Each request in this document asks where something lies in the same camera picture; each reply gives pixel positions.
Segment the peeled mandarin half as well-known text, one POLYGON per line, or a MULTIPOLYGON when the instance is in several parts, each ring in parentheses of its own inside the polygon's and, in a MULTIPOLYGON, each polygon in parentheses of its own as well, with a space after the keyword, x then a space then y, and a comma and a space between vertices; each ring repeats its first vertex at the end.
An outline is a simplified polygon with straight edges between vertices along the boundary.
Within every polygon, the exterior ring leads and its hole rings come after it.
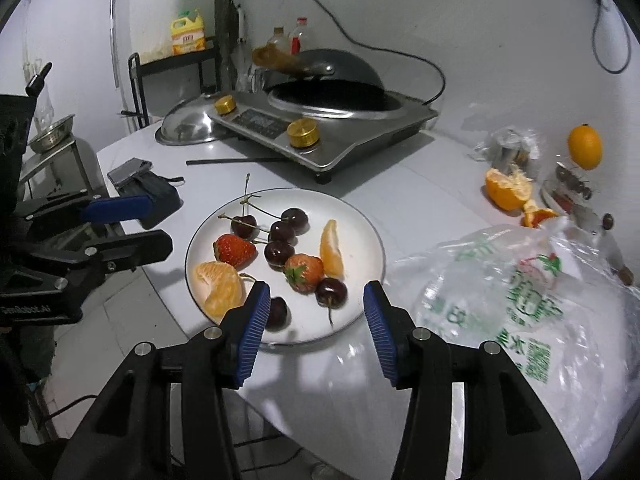
POLYGON ((192 289, 198 306, 215 323, 239 307, 245 296, 238 271, 230 264, 218 261, 199 263, 193 269, 192 289))

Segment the strawberry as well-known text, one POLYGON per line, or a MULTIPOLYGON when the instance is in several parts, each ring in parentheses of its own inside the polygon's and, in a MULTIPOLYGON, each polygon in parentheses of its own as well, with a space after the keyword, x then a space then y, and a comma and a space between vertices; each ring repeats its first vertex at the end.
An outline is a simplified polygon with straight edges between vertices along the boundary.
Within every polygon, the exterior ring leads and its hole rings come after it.
POLYGON ((300 294, 311 294, 324 278, 324 267, 318 257, 295 254, 286 262, 283 273, 292 289, 300 294))
POLYGON ((236 270, 244 268, 257 255, 255 245, 231 233, 222 234, 213 242, 215 258, 236 270))

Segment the dark cherry back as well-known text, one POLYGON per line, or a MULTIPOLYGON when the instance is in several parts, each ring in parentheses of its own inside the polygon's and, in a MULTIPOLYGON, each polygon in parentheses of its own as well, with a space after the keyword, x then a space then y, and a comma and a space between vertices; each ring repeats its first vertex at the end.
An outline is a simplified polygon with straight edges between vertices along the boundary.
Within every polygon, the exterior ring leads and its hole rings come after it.
POLYGON ((314 296, 320 306, 328 309, 328 320, 333 327, 333 311, 343 307, 348 298, 345 283, 338 278, 324 278, 318 283, 314 296))

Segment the dark cherry with stem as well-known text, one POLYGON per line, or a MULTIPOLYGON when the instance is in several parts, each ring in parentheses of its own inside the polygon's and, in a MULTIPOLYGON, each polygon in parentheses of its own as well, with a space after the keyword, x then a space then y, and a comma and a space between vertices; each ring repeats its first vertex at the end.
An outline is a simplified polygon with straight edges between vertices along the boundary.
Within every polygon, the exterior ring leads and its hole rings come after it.
POLYGON ((243 197, 242 197, 242 214, 238 216, 229 217, 228 214, 221 214, 219 219, 228 220, 230 222, 231 233, 242 238, 242 240, 252 240, 258 232, 257 220, 252 214, 246 212, 245 200, 248 197, 248 182, 250 182, 250 175, 245 176, 243 197))

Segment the mandarin segment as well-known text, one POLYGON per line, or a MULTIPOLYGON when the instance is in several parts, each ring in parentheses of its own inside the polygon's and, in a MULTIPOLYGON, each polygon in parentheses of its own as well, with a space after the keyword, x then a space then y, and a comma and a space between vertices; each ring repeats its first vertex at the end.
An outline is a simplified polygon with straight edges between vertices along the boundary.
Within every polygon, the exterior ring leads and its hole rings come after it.
POLYGON ((344 278, 344 262, 338 244, 337 222, 334 219, 326 222, 320 238, 320 259, 322 260, 324 273, 329 278, 344 278))

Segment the steel bowl on stand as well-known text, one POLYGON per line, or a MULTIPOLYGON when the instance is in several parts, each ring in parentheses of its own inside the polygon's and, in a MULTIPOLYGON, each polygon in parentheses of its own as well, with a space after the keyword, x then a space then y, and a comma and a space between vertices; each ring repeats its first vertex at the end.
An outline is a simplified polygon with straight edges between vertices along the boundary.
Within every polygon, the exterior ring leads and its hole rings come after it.
POLYGON ((74 118, 75 115, 70 114, 54 122, 33 138, 28 146, 35 154, 44 154, 53 150, 72 135, 74 118))

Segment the white round plate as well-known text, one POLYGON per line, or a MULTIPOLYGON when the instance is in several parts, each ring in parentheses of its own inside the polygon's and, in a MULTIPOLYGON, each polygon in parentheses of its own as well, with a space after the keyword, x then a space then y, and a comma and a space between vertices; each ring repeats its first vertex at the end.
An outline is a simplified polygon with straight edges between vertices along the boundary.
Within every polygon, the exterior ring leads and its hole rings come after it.
POLYGON ((272 298, 265 344, 306 344, 352 325, 363 286, 384 275, 372 224, 338 198, 299 188, 245 194, 215 210, 186 250, 186 282, 219 323, 264 282, 272 298))

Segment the black chopstick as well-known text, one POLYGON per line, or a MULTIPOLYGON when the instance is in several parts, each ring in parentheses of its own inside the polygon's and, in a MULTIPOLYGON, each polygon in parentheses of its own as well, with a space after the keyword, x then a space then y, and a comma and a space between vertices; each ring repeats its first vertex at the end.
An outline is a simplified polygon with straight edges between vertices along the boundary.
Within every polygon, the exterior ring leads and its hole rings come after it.
POLYGON ((291 162, 284 157, 250 157, 250 158, 208 158, 188 159, 186 166, 228 165, 228 164, 286 164, 291 162))

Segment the black metal rack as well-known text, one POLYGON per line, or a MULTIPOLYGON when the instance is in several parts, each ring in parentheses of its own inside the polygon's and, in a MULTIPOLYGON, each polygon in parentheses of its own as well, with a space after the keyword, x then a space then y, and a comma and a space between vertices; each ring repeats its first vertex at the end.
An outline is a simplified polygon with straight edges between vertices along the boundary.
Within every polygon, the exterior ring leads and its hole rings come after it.
POLYGON ((120 117, 130 119, 135 129, 152 122, 153 114, 163 114, 184 99, 220 89, 221 56, 213 36, 205 37, 205 49, 187 54, 169 55, 155 61, 142 61, 138 52, 129 55, 126 73, 130 104, 125 103, 120 117))

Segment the yellow detergent bottle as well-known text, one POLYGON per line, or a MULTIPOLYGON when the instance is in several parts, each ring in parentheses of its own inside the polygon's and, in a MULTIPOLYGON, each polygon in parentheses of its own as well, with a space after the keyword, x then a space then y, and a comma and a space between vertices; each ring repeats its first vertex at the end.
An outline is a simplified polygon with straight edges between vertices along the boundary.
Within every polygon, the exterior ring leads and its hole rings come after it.
POLYGON ((206 49, 205 25, 198 9, 181 13, 170 24, 173 55, 184 55, 206 49))

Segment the steel lid with knob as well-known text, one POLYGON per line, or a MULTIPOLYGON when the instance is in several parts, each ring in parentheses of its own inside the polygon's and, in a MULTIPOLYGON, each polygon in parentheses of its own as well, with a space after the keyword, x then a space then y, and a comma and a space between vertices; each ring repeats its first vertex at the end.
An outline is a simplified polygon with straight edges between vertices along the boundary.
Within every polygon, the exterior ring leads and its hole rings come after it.
POLYGON ((575 205, 573 218, 578 228, 587 232, 593 247, 606 261, 611 273, 625 286, 634 284, 634 274, 626 266, 620 246, 613 236, 614 218, 608 212, 599 216, 593 209, 575 205))

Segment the clear box of dates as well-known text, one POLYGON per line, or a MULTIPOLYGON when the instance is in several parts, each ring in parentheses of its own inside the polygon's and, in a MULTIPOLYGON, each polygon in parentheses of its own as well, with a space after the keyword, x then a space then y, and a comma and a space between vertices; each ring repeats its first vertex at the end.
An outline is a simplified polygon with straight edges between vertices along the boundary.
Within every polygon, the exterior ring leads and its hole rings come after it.
POLYGON ((593 208, 594 187, 585 170, 567 159, 558 159, 542 182, 542 201, 559 214, 578 214, 593 208))

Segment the steel cup in bag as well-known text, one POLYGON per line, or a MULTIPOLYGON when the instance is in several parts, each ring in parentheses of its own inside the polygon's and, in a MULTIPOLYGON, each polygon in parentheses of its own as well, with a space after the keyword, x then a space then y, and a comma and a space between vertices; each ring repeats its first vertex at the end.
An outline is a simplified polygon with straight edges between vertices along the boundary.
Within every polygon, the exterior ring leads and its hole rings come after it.
POLYGON ((473 148, 471 158, 488 162, 491 168, 507 176, 518 170, 535 180, 540 171, 542 154, 544 147, 537 131, 511 126, 489 133, 484 141, 473 148))

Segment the dark oil bottle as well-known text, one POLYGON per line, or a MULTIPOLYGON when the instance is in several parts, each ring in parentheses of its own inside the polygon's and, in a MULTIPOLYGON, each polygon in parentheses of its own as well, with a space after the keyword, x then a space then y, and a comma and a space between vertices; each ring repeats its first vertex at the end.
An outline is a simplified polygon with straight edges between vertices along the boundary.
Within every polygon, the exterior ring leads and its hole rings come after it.
POLYGON ((283 27, 275 27, 273 29, 272 36, 267 41, 267 46, 285 54, 291 53, 290 40, 288 40, 288 35, 284 32, 283 27))

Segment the red cap sauce bottle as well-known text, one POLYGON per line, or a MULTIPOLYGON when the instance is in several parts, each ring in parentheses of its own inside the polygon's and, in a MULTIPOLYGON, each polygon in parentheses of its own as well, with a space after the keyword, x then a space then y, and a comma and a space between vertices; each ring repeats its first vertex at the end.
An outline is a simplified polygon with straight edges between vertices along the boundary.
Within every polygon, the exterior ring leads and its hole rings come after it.
POLYGON ((317 47, 316 35, 308 26, 308 20, 304 16, 297 19, 296 26, 288 35, 288 41, 292 54, 299 54, 317 47))

